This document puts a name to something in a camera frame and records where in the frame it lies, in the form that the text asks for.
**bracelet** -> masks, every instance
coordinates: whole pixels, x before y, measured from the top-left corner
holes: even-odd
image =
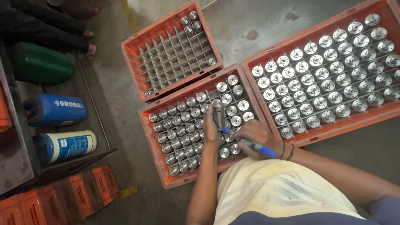
[[[293,147],[292,147],[292,152],[290,153],[290,156],[286,159],[287,161],[289,161],[290,158],[293,156],[294,144],[290,144],[290,145],[293,145]]]
[[[283,141],[283,151],[279,159],[282,159],[284,153],[285,153],[285,141]]]

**metal cylinder part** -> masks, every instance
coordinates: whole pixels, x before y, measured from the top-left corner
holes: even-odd
[[[353,46],[350,43],[341,43],[338,47],[338,52],[342,55],[347,55],[353,51]]]
[[[288,119],[283,114],[278,114],[275,116],[275,123],[279,126],[285,125],[288,122]]]
[[[234,116],[234,117],[232,117],[230,122],[232,123],[232,125],[234,127],[237,127],[237,126],[240,126],[240,124],[242,123],[242,119],[240,117],[238,117],[238,116]]]
[[[298,61],[303,57],[303,51],[301,49],[295,49],[290,53],[290,59],[293,61]]]
[[[321,89],[316,85],[311,85],[307,88],[307,94],[311,97],[315,97],[321,93]]]
[[[246,100],[242,100],[238,103],[238,107],[240,111],[246,111],[249,108],[249,103]]]
[[[375,85],[371,81],[366,80],[358,85],[358,89],[363,93],[370,93],[375,89]]]
[[[270,109],[271,112],[276,113],[280,110],[280,104],[279,104],[279,102],[271,102],[268,105],[268,108]]]
[[[292,67],[286,67],[285,69],[282,70],[282,76],[285,79],[292,78],[294,76],[294,69]]]
[[[340,105],[336,107],[335,113],[340,117],[348,117],[350,115],[350,108],[345,105]]]
[[[220,149],[221,158],[223,158],[223,159],[228,158],[229,154],[230,154],[229,149],[227,149],[227,148]]]
[[[233,105],[231,105],[231,106],[228,106],[228,108],[226,108],[226,113],[229,115],[229,116],[234,116],[234,115],[236,115],[236,113],[238,112],[238,110],[236,109],[236,107],[235,106],[233,106]]]
[[[296,64],[295,68],[296,68],[296,72],[304,73],[308,70],[308,64],[306,62],[301,61]]]
[[[250,119],[254,119],[253,113],[252,113],[252,112],[245,112],[245,113],[243,114],[243,120],[244,120],[245,122],[247,122],[247,121],[249,121]]]
[[[332,104],[338,104],[342,100],[343,100],[343,96],[339,92],[334,91],[334,92],[329,93],[329,95],[328,95],[328,101],[331,102]]]
[[[317,45],[313,42],[310,42],[304,46],[304,52],[308,55],[312,55],[317,51]]]
[[[265,89],[270,85],[270,80],[266,77],[262,77],[258,80],[258,88],[259,89]]]
[[[321,89],[325,92],[330,92],[335,88],[335,83],[332,80],[324,80],[320,83]]]
[[[354,98],[358,95],[358,90],[353,86],[347,86],[342,90],[342,94],[345,98]]]
[[[300,89],[300,87],[301,87],[301,85],[298,80],[291,80],[288,84],[288,88],[291,91],[298,91]]]
[[[330,66],[329,69],[332,73],[338,74],[343,72],[344,66],[341,62],[333,62]]]
[[[299,106],[300,112],[304,115],[310,115],[314,110],[312,109],[312,106],[308,103],[304,103],[301,106]]]
[[[252,70],[253,76],[261,76],[264,73],[262,66],[255,66]]]
[[[331,111],[325,111],[321,113],[320,116],[320,119],[325,123],[332,123],[333,121],[335,121],[335,118],[336,118],[335,114]]]
[[[280,135],[285,138],[289,139],[293,137],[293,130],[290,129],[289,127],[284,127],[280,130]]]
[[[314,107],[318,108],[318,109],[323,109],[328,105],[328,102],[326,101],[326,99],[319,97],[314,99],[314,101],[312,102]]]
[[[351,34],[358,34],[362,31],[363,25],[360,22],[352,22],[349,27],[347,28],[347,31]]]
[[[315,116],[308,117],[306,120],[306,124],[310,128],[316,128],[320,125],[320,119]]]
[[[324,52],[324,59],[326,61],[333,61],[338,57],[338,52],[335,49],[328,49]]]
[[[296,102],[304,102],[306,100],[306,94],[304,93],[304,91],[297,91],[293,94],[293,99]]]
[[[315,71],[315,77],[319,80],[325,80],[329,76],[329,71],[325,68],[320,68]]]
[[[271,82],[274,84],[279,84],[282,81],[282,74],[275,72],[270,77]]]
[[[285,111],[285,115],[290,120],[297,120],[298,118],[300,118],[300,111],[296,108],[291,108]]]
[[[337,42],[341,42],[346,39],[347,32],[345,30],[339,29],[333,33],[332,37],[333,37],[333,40],[335,40]]]

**machined metal component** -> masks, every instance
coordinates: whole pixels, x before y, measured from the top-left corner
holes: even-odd
[[[285,111],[285,115],[290,120],[297,120],[298,118],[300,118],[300,111],[296,108],[291,108]]]
[[[298,61],[303,57],[303,51],[301,49],[295,49],[290,53],[290,59],[293,61]]]
[[[383,96],[380,94],[370,94],[367,97],[368,104],[375,107],[380,107],[383,104],[383,101]]]
[[[333,33],[332,37],[333,37],[333,40],[335,40],[337,42],[341,42],[346,39],[347,32],[345,30],[339,29]]]
[[[295,68],[296,68],[296,72],[304,73],[308,70],[308,64],[306,62],[301,61],[296,64]]]
[[[388,35],[388,31],[383,27],[377,27],[371,32],[371,38],[375,40],[382,40]]]
[[[304,52],[312,55],[317,51],[317,45],[313,42],[310,42],[304,46]]]
[[[354,40],[353,44],[359,48],[363,48],[368,45],[370,39],[365,35],[358,35]]]
[[[324,59],[322,58],[322,56],[320,56],[320,55],[313,55],[311,58],[310,58],[310,65],[311,66],[314,66],[314,67],[317,67],[317,66],[320,66],[320,65],[322,65],[322,62],[324,61]]]
[[[243,114],[243,120],[244,120],[245,122],[247,122],[247,121],[249,121],[250,119],[254,119],[253,113],[252,113],[252,112],[245,112],[245,113]]]
[[[316,85],[311,85],[307,88],[307,94],[311,97],[315,97],[321,93],[321,89]]]
[[[353,22],[347,28],[347,31],[351,34],[358,34],[362,31],[363,25],[360,22]]]
[[[304,102],[306,100],[306,94],[304,93],[304,91],[297,91],[295,92],[295,94],[293,95],[293,99],[296,102]]]
[[[320,119],[315,116],[308,117],[306,120],[306,124],[310,128],[316,128],[320,125]]]
[[[371,81],[366,80],[358,85],[358,89],[363,93],[370,93],[375,89],[375,85]]]
[[[219,92],[226,92],[227,89],[228,89],[228,85],[225,82],[219,82],[217,84],[217,90]]]
[[[359,58],[357,56],[348,56],[344,60],[344,64],[347,67],[354,68],[354,67],[358,66],[358,64],[360,64],[360,60],[359,60]]]
[[[339,86],[347,86],[350,84],[350,77],[347,76],[346,74],[341,74],[339,76],[336,77],[336,83]]]
[[[286,85],[281,84],[276,87],[276,93],[280,96],[284,96],[288,93],[289,89]]]
[[[335,88],[335,82],[332,80],[324,80],[320,83],[320,86],[323,91],[329,92]]]
[[[314,104],[314,107],[316,107],[318,109],[325,108],[328,105],[328,102],[326,101],[326,99],[324,99],[322,97],[314,99],[314,101],[312,103]]]
[[[291,91],[298,91],[299,89],[300,89],[300,87],[301,87],[301,85],[300,85],[300,82],[298,81],[298,80],[291,80],[290,82],[289,82],[289,84],[288,84],[288,88],[291,90]]]
[[[336,92],[336,91],[331,92],[328,95],[328,101],[331,102],[332,104],[338,104],[342,100],[343,100],[343,96],[339,92]]]
[[[171,176],[176,176],[176,175],[178,175],[179,174],[179,166],[177,166],[177,165],[175,165],[175,166],[171,166],[170,167],[170,170],[169,170],[169,174],[171,175]]]
[[[169,143],[166,143],[166,144],[161,145],[161,151],[164,153],[169,153],[169,152],[173,151],[173,148],[171,147],[171,145]]]
[[[274,72],[276,68],[277,68],[276,63],[273,61],[269,61],[267,62],[267,64],[265,64],[265,70],[267,72]]]
[[[270,80],[266,77],[262,77],[258,80],[258,88],[259,89],[265,89],[270,85]]]
[[[157,114],[155,114],[155,113],[150,113],[150,115],[149,115],[149,120],[150,120],[150,122],[158,122],[158,121],[160,121],[161,120],[161,118],[157,115]]]
[[[233,105],[231,105],[231,106],[228,106],[228,108],[226,108],[226,113],[229,115],[229,116],[234,116],[234,115],[236,115],[236,113],[238,112],[238,110],[236,109],[236,107],[235,106],[233,106]]]
[[[279,126],[285,125],[288,122],[288,119],[283,114],[278,114],[275,116],[275,123]]]
[[[320,68],[315,71],[315,77],[319,80],[325,80],[329,76],[329,71],[325,68]]]
[[[280,130],[280,135],[285,138],[285,139],[289,139],[293,137],[293,130],[288,128],[288,127],[284,127]]]
[[[226,80],[230,86],[235,86],[239,82],[239,78],[236,75],[230,75]]]
[[[261,76],[264,73],[262,66],[255,66],[252,70],[253,76]]]
[[[324,59],[333,61],[338,57],[338,52],[335,49],[328,49],[324,52]]]
[[[341,43],[338,47],[338,52],[342,55],[347,55],[353,51],[353,46],[350,43]]]
[[[242,119],[240,117],[238,117],[238,116],[234,116],[234,117],[232,117],[230,122],[232,123],[232,125],[234,127],[237,127],[237,126],[240,126],[240,124],[242,123]]]
[[[270,109],[271,112],[276,113],[280,110],[280,104],[279,104],[279,102],[271,102],[268,105],[268,108]]]
[[[385,59],[386,65],[390,67],[398,67],[400,66],[400,56],[399,55],[389,55]]]
[[[336,107],[335,113],[340,117],[348,117],[350,115],[350,108],[345,105],[340,105]]]
[[[314,77],[311,74],[306,74],[301,77],[301,83],[305,86],[314,84]]]
[[[223,158],[223,159],[228,158],[229,154],[230,154],[229,149],[227,149],[227,148],[220,149],[221,158]]]
[[[238,103],[238,107],[240,111],[246,111],[249,108],[249,103],[246,100],[242,100]]]
[[[176,158],[175,158],[175,156],[174,155],[167,155],[167,157],[165,157],[165,162],[168,164],[168,165],[172,165],[174,162],[176,162]]]
[[[331,111],[325,111],[325,112],[321,113],[320,119],[322,121],[324,121],[325,123],[332,123],[333,121],[335,121],[336,116]]]
[[[285,79],[292,78],[294,76],[294,69],[292,67],[286,67],[285,69],[282,70],[282,76]]]
[[[367,77],[367,71],[362,68],[356,68],[351,72],[351,77],[354,80],[362,80]]]
[[[330,67],[329,67],[330,71],[334,74],[338,74],[343,72],[344,70],[344,66],[341,62],[333,62]]]
[[[342,94],[345,98],[354,98],[358,95],[358,90],[353,86],[347,86],[343,89]]]
[[[294,99],[290,96],[285,96],[282,98],[282,106],[289,108],[294,105]]]
[[[297,121],[292,124],[292,129],[296,133],[303,133],[304,131],[306,131],[306,126],[302,121]]]
[[[275,72],[271,75],[271,82],[274,84],[279,84],[282,81],[282,74]]]

